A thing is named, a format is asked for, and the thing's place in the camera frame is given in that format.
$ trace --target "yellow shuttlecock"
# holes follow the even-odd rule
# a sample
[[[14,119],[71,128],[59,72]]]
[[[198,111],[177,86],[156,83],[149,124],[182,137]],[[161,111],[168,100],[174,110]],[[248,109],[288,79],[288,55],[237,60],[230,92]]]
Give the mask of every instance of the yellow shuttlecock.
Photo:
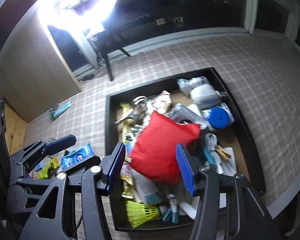
[[[135,228],[158,216],[159,211],[155,206],[145,206],[141,203],[127,201],[127,215],[131,226]]]

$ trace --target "floor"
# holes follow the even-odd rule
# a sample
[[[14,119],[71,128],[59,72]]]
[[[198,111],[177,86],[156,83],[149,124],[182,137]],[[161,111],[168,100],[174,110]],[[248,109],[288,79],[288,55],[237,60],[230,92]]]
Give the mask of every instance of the floor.
[[[82,82],[82,92],[70,98],[72,107],[52,122],[44,113],[29,123],[25,145],[37,139],[61,138],[72,133],[76,147],[91,143],[103,156],[107,94],[177,73],[214,67],[234,95],[255,139],[264,170],[266,205],[272,203],[300,171],[300,65],[276,39],[226,36],[186,41],[112,63],[108,76]],[[109,199],[104,206],[113,239],[139,238],[116,232]],[[186,239],[190,229],[140,237]],[[78,236],[84,237],[82,227]]]

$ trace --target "screw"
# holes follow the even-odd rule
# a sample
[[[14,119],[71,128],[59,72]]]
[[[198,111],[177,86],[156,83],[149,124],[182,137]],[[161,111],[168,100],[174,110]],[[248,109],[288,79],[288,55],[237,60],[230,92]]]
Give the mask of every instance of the screw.
[[[243,179],[243,178],[244,178],[244,175],[243,175],[242,173],[237,173],[237,174],[235,175],[235,178],[236,178],[236,179]]]
[[[61,172],[57,175],[58,179],[64,179],[66,177],[66,174],[64,172]]]
[[[200,169],[201,171],[205,172],[205,171],[209,171],[210,167],[208,166],[204,166],[203,168]]]
[[[99,173],[101,171],[101,168],[100,168],[100,166],[93,166],[93,167],[91,167],[91,171],[93,173]]]

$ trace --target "black metal bracket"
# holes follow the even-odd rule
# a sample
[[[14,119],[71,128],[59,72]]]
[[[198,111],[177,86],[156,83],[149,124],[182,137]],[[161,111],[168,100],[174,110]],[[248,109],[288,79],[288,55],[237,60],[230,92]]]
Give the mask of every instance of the black metal bracket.
[[[122,143],[102,161],[98,156],[89,156],[62,170],[55,179],[28,178],[31,169],[45,156],[68,148],[75,141],[73,135],[53,142],[39,140],[10,158],[7,210],[23,227],[19,239],[76,239],[75,193],[82,193],[86,235],[111,239],[101,196],[109,195],[119,178],[125,158]]]
[[[200,196],[190,240],[216,238],[219,194],[227,195],[225,240],[280,240],[267,208],[243,174],[225,176],[201,166],[184,144],[176,147],[176,158],[186,189]]]

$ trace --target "wooden floor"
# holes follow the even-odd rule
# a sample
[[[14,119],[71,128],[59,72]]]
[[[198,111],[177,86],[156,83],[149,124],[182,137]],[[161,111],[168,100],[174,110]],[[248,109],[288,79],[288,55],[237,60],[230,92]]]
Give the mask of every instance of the wooden floor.
[[[5,105],[7,131],[5,133],[9,155],[11,156],[23,148],[27,123],[18,116],[9,106]]]

